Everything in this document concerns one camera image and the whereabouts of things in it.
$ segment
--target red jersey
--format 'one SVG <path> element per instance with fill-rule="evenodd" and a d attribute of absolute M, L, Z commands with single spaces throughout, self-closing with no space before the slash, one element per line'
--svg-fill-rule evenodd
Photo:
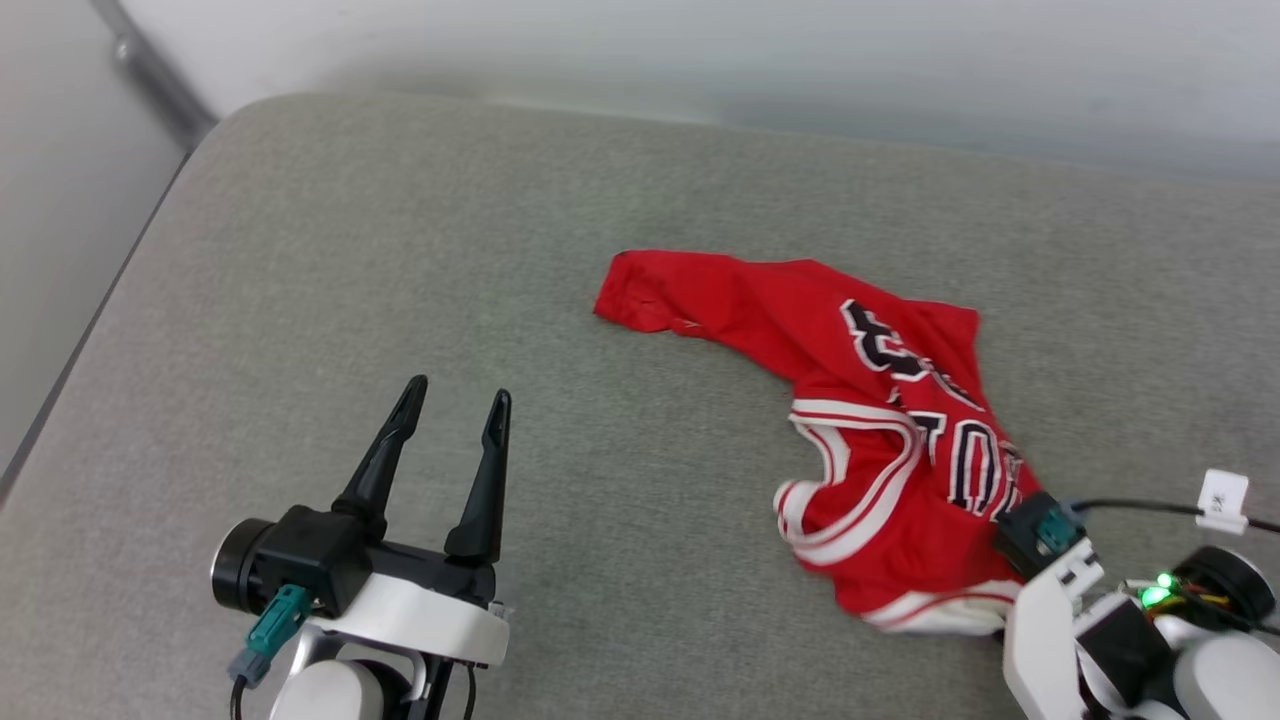
<path fill-rule="evenodd" d="M 977 311 L 814 260 L 641 250 L 614 258 L 595 313 L 727 345 L 795 384 L 790 419 L 826 471 L 783 483 L 773 509 L 842 607 L 893 632 L 1004 625 L 1020 585 L 992 519 L 1039 486 L 987 409 Z"/>

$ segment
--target gray fabric surface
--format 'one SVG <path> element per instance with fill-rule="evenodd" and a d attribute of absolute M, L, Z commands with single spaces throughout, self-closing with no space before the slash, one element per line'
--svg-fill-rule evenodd
<path fill-rule="evenodd" d="M 390 539 L 443 543 L 493 392 L 515 398 L 516 615 L 477 719 L 1015 717 L 995 642 L 878 634 L 792 561 L 769 500 L 819 464 L 787 386 L 594 318 L 609 259 L 813 256 L 977 307 L 987 393 L 1050 489 L 1194 501 L 1219 466 L 1280 518 L 1277 228 L 1265 188 L 421 97 L 255 105 L 183 170 L 0 514 L 0 715 L 225 712 L 251 620 L 210 596 L 223 533 L 326 505 L 425 372 Z M 1093 534 L 1117 575 L 1202 539 L 1148 515 Z M 1228 542 L 1280 578 L 1280 542 Z"/>

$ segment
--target teal connector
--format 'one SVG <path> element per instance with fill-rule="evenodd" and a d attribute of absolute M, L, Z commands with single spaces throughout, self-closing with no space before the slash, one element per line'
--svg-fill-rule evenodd
<path fill-rule="evenodd" d="M 282 587 L 253 623 L 253 629 L 244 635 L 244 650 L 232 661 L 227 674 L 232 680 L 244 678 L 246 687 L 256 688 L 271 669 L 275 653 L 297 634 L 308 615 L 311 593 L 298 585 Z"/>
<path fill-rule="evenodd" d="M 1080 523 L 1062 512 L 1061 507 L 1055 507 L 1041 520 L 1036 536 L 1053 555 L 1061 555 L 1075 544 L 1080 536 Z"/>
<path fill-rule="evenodd" d="M 298 585 L 283 585 L 244 637 L 244 647 L 271 660 L 297 634 L 308 615 L 311 593 Z"/>

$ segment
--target black cable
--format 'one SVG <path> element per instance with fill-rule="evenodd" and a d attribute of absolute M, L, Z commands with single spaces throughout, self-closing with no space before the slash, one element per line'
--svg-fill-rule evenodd
<path fill-rule="evenodd" d="M 1151 510 L 1155 512 L 1172 512 L 1174 515 L 1190 515 L 1198 518 L 1204 515 L 1204 511 L 1194 505 L 1179 505 L 1176 502 L 1162 502 L 1158 500 L 1137 500 L 1128 497 L 1098 497 L 1093 500 L 1080 500 L 1071 503 L 1071 510 L 1076 512 L 1084 512 L 1085 510 L 1092 510 L 1094 507 L 1124 507 L 1128 510 Z M 1254 520 L 1253 518 L 1245 518 L 1251 528 L 1257 528 L 1260 530 L 1266 530 L 1268 533 L 1280 534 L 1280 524 L 1268 523 L 1266 520 Z"/>
<path fill-rule="evenodd" d="M 471 714 L 476 710 L 476 669 L 467 665 L 467 708 L 462 711 L 462 720 L 471 720 Z"/>
<path fill-rule="evenodd" d="M 239 703 L 241 698 L 244 697 L 244 685 L 248 684 L 248 679 L 244 675 L 236 678 L 232 684 L 232 706 L 230 706 L 230 720 L 243 720 L 241 717 Z"/>

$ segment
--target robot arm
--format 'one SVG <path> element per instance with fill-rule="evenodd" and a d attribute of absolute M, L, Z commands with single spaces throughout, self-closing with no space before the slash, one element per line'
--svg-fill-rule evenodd
<path fill-rule="evenodd" d="M 434 720 L 454 665 L 500 665 L 508 626 L 494 602 L 494 562 L 511 436 L 511 395 L 498 391 L 481 433 L 484 455 L 458 527 L 444 552 L 385 542 L 384 511 L 401 448 L 417 427 L 428 380 L 408 382 L 387 423 L 329 511 L 297 505 L 276 523 L 244 520 L 214 559 L 214 597 L 259 615 L 232 664 L 233 716 L 270 660 L 300 634 L 273 720 Z M 340 661 L 358 644 L 407 657 L 412 676 L 372 661 Z"/>
<path fill-rule="evenodd" d="M 1004 656 L 1028 719 L 1275 716 L 1280 656 L 1248 634 L 1274 632 L 1261 620 L 1275 594 L 1244 559 L 1202 547 L 1157 582 L 1125 583 L 1083 607 L 1102 568 L 1070 507 L 1046 493 L 1027 498 L 998 519 L 996 546 L 1030 578 L 1007 618 Z"/>

